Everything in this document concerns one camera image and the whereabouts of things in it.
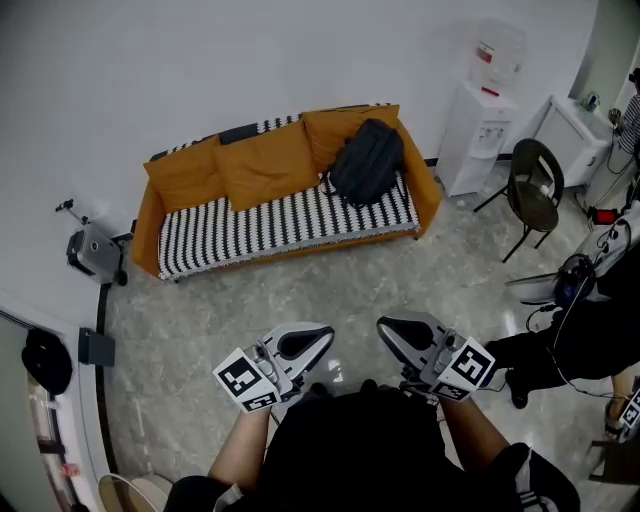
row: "black pants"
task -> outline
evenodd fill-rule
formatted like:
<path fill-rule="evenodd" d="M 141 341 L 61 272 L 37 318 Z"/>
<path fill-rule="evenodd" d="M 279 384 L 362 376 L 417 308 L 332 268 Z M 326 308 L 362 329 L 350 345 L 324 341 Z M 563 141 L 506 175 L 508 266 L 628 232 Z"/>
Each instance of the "black pants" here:
<path fill-rule="evenodd" d="M 558 368 L 567 380 L 611 377 L 640 359 L 637 334 L 628 327 L 631 317 L 626 313 L 623 317 L 612 302 L 576 304 L 555 351 L 553 344 L 564 313 L 556 313 L 548 329 L 492 341 L 486 349 L 496 358 L 498 368 L 513 368 L 510 384 L 521 394 L 565 384 Z"/>

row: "marble floor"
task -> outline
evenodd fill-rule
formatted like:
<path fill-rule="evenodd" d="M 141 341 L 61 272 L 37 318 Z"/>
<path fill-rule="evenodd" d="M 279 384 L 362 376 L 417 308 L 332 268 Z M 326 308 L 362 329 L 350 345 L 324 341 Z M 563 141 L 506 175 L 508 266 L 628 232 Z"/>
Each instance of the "marble floor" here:
<path fill-rule="evenodd" d="M 178 284 L 152 278 L 127 260 L 129 285 L 110 291 L 106 323 L 117 342 L 106 394 L 120 472 L 154 471 L 174 481 L 205 473 L 237 415 L 212 369 L 233 348 L 279 323 L 311 320 L 335 328 L 332 348 L 306 381 L 324 382 L 336 393 L 355 390 L 366 378 L 400 381 L 399 363 L 375 332 L 387 311 L 429 311 L 483 343 L 524 330 L 532 308 L 511 298 L 504 282 L 555 271 L 587 227 L 570 190 L 552 235 L 536 250 L 540 235 L 532 234 L 502 264 L 522 226 L 505 198 L 478 214 L 473 208 L 506 175 L 507 167 L 498 165 L 481 194 L 444 198 L 418 241 L 407 237 L 214 271 Z M 581 385 L 609 389 L 607 382 Z M 621 510 L 635 493 L 634 487 L 586 480 L 585 455 L 590 442 L 602 437 L 605 400 L 565 387 L 532 393 L 522 411 L 511 405 L 508 388 L 478 392 L 476 401 L 507 439 L 533 446 L 574 482 L 583 510 Z M 275 409 L 284 416 L 285 407 Z M 456 460 L 446 423 L 441 425 Z"/>

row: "black hat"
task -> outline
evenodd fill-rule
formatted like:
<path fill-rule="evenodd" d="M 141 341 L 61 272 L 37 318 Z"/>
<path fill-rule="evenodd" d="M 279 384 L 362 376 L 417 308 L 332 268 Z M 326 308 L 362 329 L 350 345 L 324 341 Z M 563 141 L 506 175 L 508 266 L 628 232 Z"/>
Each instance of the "black hat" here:
<path fill-rule="evenodd" d="M 640 84 L 640 68 L 634 69 L 633 73 L 629 75 L 629 82 Z"/>
<path fill-rule="evenodd" d="M 31 329 L 22 349 L 22 363 L 31 376 L 52 395 L 64 393 L 73 371 L 67 348 L 55 334 Z"/>

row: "black shirt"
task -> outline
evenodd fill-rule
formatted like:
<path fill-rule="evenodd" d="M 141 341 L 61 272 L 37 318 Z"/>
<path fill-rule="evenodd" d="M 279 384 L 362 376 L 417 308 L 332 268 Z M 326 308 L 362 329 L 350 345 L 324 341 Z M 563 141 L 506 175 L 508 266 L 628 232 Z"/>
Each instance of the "black shirt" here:
<path fill-rule="evenodd" d="M 486 470 L 465 473 L 445 457 L 436 409 L 422 399 L 395 389 L 317 399 L 290 408 L 258 491 L 227 510 L 522 510 L 514 475 L 528 453 L 513 445 Z M 533 454 L 531 468 L 532 489 L 551 494 L 559 510 L 579 510 L 555 467 Z M 165 511 L 211 512 L 226 489 L 182 479 Z"/>

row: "hand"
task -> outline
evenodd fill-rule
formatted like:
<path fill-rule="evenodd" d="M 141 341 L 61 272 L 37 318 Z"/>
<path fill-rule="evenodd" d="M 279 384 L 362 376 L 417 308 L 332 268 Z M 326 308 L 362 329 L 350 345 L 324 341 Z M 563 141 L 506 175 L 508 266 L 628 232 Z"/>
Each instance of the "hand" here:
<path fill-rule="evenodd" d="M 609 121 L 611 121 L 612 124 L 620 124 L 620 117 L 621 117 L 621 113 L 617 108 L 612 108 L 611 110 L 609 110 Z"/>

